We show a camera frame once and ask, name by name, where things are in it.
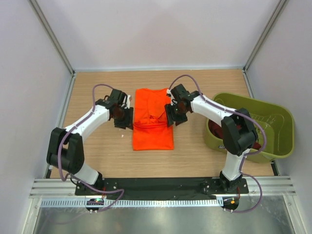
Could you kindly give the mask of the orange t shirt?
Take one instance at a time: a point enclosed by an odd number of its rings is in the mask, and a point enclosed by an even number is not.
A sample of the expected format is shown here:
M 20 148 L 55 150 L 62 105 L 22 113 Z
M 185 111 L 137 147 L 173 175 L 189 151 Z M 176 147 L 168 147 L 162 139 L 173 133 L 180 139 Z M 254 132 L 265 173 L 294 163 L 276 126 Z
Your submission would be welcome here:
M 167 89 L 137 89 L 133 120 L 133 150 L 173 150 L 174 133 L 167 126 Z

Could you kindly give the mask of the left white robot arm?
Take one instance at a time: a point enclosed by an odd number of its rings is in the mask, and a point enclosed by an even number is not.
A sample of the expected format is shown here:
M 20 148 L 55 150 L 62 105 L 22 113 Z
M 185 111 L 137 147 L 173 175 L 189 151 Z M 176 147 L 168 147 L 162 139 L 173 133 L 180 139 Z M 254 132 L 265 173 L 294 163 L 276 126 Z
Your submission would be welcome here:
M 49 140 L 46 161 L 59 169 L 60 177 L 66 171 L 69 176 L 82 184 L 88 184 L 96 190 L 104 188 L 102 174 L 85 161 L 84 141 L 102 124 L 113 120 L 120 129 L 133 129 L 134 109 L 130 106 L 131 96 L 125 92 L 112 89 L 110 95 L 95 100 L 92 90 L 93 106 L 79 120 L 66 128 L 56 127 Z

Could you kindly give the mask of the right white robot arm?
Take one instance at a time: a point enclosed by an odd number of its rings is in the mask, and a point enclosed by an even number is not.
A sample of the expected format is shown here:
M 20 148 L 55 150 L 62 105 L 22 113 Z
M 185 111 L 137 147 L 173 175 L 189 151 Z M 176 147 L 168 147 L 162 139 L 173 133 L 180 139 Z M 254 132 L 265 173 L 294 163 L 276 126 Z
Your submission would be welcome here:
M 222 190 L 236 190 L 242 178 L 242 167 L 247 154 L 258 140 L 258 134 L 249 112 L 227 108 L 204 96 L 200 91 L 189 92 L 182 84 L 167 89 L 171 99 L 165 105 L 167 126 L 176 126 L 188 120 L 187 113 L 200 114 L 221 127 L 223 146 L 227 151 L 225 165 L 219 175 Z

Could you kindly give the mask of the maroon t shirt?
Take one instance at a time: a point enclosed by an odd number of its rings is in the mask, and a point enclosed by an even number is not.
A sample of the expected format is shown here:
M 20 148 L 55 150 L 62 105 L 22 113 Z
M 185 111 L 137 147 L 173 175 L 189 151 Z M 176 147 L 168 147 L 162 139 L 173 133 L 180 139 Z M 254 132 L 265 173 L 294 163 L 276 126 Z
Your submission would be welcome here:
M 210 132 L 217 137 L 218 139 L 223 139 L 223 133 L 222 129 L 219 125 L 217 125 L 215 122 L 209 120 L 208 121 L 208 128 Z M 254 145 L 252 146 L 253 149 L 259 150 L 261 148 L 261 145 L 256 141 Z

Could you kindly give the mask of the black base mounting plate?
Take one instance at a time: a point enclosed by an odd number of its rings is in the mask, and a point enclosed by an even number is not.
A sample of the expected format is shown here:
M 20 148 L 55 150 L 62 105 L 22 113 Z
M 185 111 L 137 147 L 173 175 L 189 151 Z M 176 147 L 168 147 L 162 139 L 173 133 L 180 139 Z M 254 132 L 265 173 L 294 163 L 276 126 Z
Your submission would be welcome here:
M 237 188 L 225 191 L 218 177 L 106 178 L 103 188 L 124 189 L 122 200 L 206 200 L 214 195 L 249 193 L 246 179 L 241 179 Z

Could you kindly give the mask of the olive green plastic basket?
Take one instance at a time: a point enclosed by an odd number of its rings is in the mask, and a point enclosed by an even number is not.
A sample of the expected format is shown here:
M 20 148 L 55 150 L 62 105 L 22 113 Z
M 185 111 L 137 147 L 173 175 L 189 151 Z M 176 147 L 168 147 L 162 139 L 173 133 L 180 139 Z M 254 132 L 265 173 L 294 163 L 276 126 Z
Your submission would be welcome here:
M 287 158 L 294 150 L 294 119 L 285 108 L 269 102 L 232 93 L 219 93 L 213 101 L 234 109 L 245 108 L 264 130 L 267 137 L 265 149 L 247 160 L 268 163 Z

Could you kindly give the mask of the aluminium frame rail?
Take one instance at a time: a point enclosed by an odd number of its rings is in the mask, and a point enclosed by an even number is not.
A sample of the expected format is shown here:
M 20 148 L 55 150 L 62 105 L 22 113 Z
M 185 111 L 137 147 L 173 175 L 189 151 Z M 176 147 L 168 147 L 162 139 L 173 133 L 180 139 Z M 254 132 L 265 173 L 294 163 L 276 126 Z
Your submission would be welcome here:
M 124 200 L 200 200 L 212 196 L 258 196 L 295 195 L 295 189 L 288 176 L 258 176 L 256 179 L 242 178 L 236 189 L 225 191 L 217 177 L 180 178 L 106 178 L 104 190 L 112 191 L 110 199 L 124 190 Z M 60 179 L 36 179 L 31 198 L 57 198 L 73 196 L 101 196 L 75 181 L 62 182 Z

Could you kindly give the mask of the right aluminium corner post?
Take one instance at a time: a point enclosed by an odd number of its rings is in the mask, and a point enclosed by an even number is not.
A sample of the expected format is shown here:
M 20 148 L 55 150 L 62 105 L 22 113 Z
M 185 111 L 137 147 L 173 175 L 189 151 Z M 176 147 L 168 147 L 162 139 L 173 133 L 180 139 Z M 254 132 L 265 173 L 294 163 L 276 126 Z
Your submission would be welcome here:
M 255 46 L 253 47 L 244 67 L 243 67 L 243 73 L 247 73 L 248 69 L 250 68 L 252 62 L 254 61 L 255 57 L 257 56 L 259 50 L 263 46 L 265 40 L 269 36 L 270 32 L 272 31 L 274 25 L 276 24 L 278 18 L 282 14 L 284 8 L 288 4 L 288 0 L 279 0 L 277 2 L 277 5 L 274 7 L 267 23 L 265 24 L 264 29 L 262 30 L 260 37 L 258 38 Z

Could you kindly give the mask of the aluminium corner post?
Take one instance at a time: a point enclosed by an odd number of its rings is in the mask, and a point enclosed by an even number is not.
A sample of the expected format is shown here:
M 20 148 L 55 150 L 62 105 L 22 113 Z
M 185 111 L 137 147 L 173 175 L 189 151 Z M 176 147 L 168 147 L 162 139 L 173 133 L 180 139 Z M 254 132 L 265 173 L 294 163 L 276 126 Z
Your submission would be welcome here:
M 66 56 L 61 44 L 59 43 L 59 40 L 57 39 L 52 27 L 50 26 L 44 12 L 42 11 L 38 1 L 37 0 L 28 0 L 28 2 L 30 4 L 30 6 L 32 7 L 35 15 L 39 19 L 41 25 L 43 26 L 47 36 L 49 37 L 49 39 L 52 43 L 52 45 L 54 46 L 55 50 L 59 54 L 62 62 L 65 65 L 65 67 L 67 68 L 67 70 L 69 71 L 71 76 L 73 76 L 75 74 L 75 71 L 74 71 L 68 57 Z
M 272 31 L 274 25 L 276 24 L 278 18 L 282 14 L 284 8 L 288 4 L 288 0 L 279 0 L 277 2 L 277 5 L 274 7 L 267 23 L 265 24 L 264 29 L 262 30 L 260 37 L 258 38 L 255 46 L 253 47 L 244 67 L 243 67 L 243 73 L 247 73 L 248 69 L 250 68 L 252 62 L 254 61 L 255 57 L 257 56 L 259 50 L 263 46 L 265 40 L 269 36 L 270 32 Z

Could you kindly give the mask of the left aluminium corner post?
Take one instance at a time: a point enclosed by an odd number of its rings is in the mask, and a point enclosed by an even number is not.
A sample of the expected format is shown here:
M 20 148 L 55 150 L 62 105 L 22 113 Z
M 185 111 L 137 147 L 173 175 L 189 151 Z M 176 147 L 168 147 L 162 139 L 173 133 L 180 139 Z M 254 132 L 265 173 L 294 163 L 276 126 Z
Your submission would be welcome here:
M 74 71 L 68 57 L 66 56 L 61 44 L 59 43 L 59 40 L 57 39 L 52 27 L 50 26 L 44 12 L 42 11 L 38 1 L 37 0 L 28 0 L 28 2 L 30 4 L 30 6 L 32 7 L 35 15 L 39 19 L 41 25 L 43 26 L 47 36 L 49 37 L 49 39 L 52 43 L 52 45 L 54 46 L 55 50 L 59 54 L 62 62 L 65 65 L 65 67 L 67 68 L 67 70 L 69 71 L 71 76 L 73 76 L 75 74 L 75 71 Z

